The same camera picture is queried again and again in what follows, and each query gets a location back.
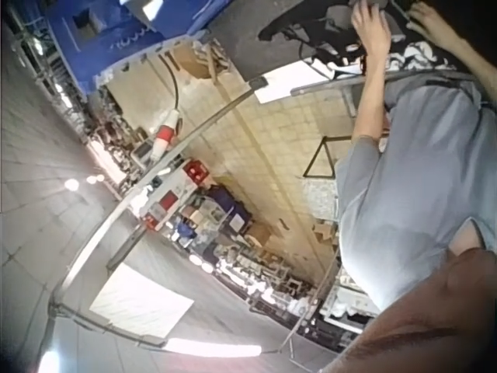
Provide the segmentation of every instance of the hand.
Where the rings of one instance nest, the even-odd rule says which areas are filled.
[[[453,53],[463,42],[440,14],[424,2],[416,2],[408,14],[419,24],[410,22],[407,27],[420,33],[438,47]]]
[[[352,12],[352,24],[368,58],[384,66],[390,51],[391,31],[380,6],[375,4],[370,9],[367,0],[359,0]]]

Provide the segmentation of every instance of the black metal frame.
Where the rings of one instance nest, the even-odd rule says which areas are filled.
[[[387,138],[389,133],[385,131],[381,137],[382,138]],[[335,180],[336,179],[336,174],[335,174],[335,165],[333,165],[333,160],[332,160],[332,155],[329,151],[328,143],[330,142],[338,142],[338,141],[352,141],[352,135],[346,135],[346,136],[323,136],[323,139],[321,139],[321,142],[318,145],[318,149],[312,156],[311,161],[308,164],[308,167],[304,171],[304,175],[302,177],[304,179],[325,179],[325,180]],[[309,175],[309,172],[311,171],[312,166],[316,162],[316,159],[318,158],[319,152],[321,151],[321,148],[325,148],[326,151],[326,158],[328,158],[329,166],[332,169],[332,175]]]

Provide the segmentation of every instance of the man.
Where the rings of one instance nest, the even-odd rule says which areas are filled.
[[[428,5],[409,15],[409,28],[459,58],[497,100],[497,69]],[[428,74],[385,87],[384,15],[362,1],[353,25],[367,75],[353,146],[336,167],[340,246],[343,266],[384,311],[324,371],[485,371],[497,354],[495,113],[471,82]]]

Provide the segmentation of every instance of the red and white cylinder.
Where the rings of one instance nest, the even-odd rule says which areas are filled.
[[[172,138],[176,133],[176,126],[179,120],[179,111],[173,109],[169,112],[168,116],[165,118],[164,124],[162,124],[155,136],[154,145],[152,146],[152,152],[150,159],[152,162],[157,162],[167,150],[169,144],[171,144]]]

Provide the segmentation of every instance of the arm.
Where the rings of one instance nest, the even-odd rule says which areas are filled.
[[[490,98],[497,102],[497,68],[487,62],[466,40],[461,40],[450,52],[467,66]]]
[[[367,72],[363,94],[357,110],[352,141],[361,137],[379,141],[384,127],[385,65],[391,44],[391,32],[384,13],[377,5],[357,2],[352,24],[367,52]]]
[[[478,78],[490,97],[497,101],[497,68],[489,64],[466,40],[459,37],[434,8],[424,2],[416,2],[408,14],[417,22],[408,23],[409,29],[420,33],[461,60]]]
[[[379,141],[384,127],[385,61],[367,59],[366,82],[357,110],[352,141],[364,136]]]

